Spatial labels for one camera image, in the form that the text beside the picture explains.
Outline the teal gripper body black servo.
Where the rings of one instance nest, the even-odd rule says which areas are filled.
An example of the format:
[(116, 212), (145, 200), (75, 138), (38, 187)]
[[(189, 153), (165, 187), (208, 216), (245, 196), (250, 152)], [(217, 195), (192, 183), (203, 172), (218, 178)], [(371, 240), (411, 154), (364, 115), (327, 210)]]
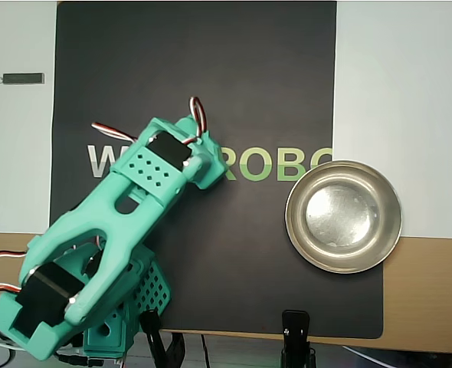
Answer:
[(226, 173), (221, 146), (207, 131), (190, 147), (192, 155), (189, 158), (189, 181), (199, 189), (207, 189)]

